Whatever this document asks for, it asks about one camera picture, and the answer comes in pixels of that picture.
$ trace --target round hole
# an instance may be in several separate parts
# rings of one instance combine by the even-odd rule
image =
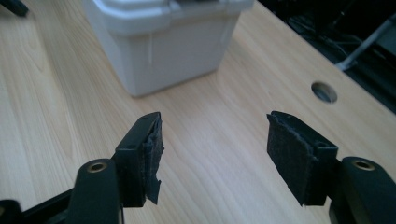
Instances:
[[[312,92],[319,98],[319,100],[328,104],[333,104],[337,101],[337,93],[326,83],[314,82],[311,86]]]
[[[367,161],[353,161],[352,163],[361,170],[373,171],[375,169],[375,167]]]
[[[327,145],[324,143],[318,143],[318,147],[326,147]]]
[[[5,211],[6,211],[6,209],[4,207],[0,206],[0,216],[2,216]]]
[[[106,168],[107,168],[107,164],[105,164],[104,162],[97,162],[91,164],[87,170],[89,173],[98,173],[105,170]]]

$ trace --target plastic bin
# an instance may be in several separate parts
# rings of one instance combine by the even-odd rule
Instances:
[[[83,0],[124,88],[140,96],[219,67],[253,0]]]

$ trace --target wooden table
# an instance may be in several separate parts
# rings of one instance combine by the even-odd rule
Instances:
[[[243,13],[219,70],[134,98],[122,88],[79,0],[0,9],[0,199],[27,209],[74,185],[86,161],[109,158],[136,119],[163,115],[158,206],[127,223],[329,223],[302,208],[266,153],[265,114],[295,115],[396,179],[396,118],[260,4]],[[338,94],[321,102],[311,84]]]

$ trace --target wood grain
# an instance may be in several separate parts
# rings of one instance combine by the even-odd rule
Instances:
[[[140,116],[161,111],[159,205],[127,223],[330,223],[302,208],[267,155],[272,110],[291,113],[396,178],[396,118],[260,4],[242,14],[219,70],[134,98],[122,88],[79,0],[0,9],[0,199],[23,209],[73,187],[79,166],[109,158]],[[338,101],[311,91],[323,81]]]

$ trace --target black plastic part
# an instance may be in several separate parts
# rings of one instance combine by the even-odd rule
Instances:
[[[338,147],[292,115],[273,111],[267,152],[300,204],[323,205]]]
[[[346,157],[341,172],[344,206],[349,207],[356,223],[396,223],[396,184],[380,165],[363,158]],[[339,221],[345,216],[350,216],[346,210],[338,213],[337,222],[349,223]]]
[[[123,223],[122,217],[114,161],[101,159],[81,166],[65,223],[119,224]]]
[[[0,5],[3,5],[19,17],[26,17],[29,11],[29,8],[19,0],[0,0]]]
[[[156,173],[162,153],[161,114],[151,113],[134,124],[112,157],[124,207],[142,207],[146,197],[157,203],[161,181]]]
[[[0,201],[0,223],[20,224],[22,223],[22,211],[20,204],[13,200]]]
[[[25,223],[62,223],[65,221],[71,195],[72,189],[24,211]]]

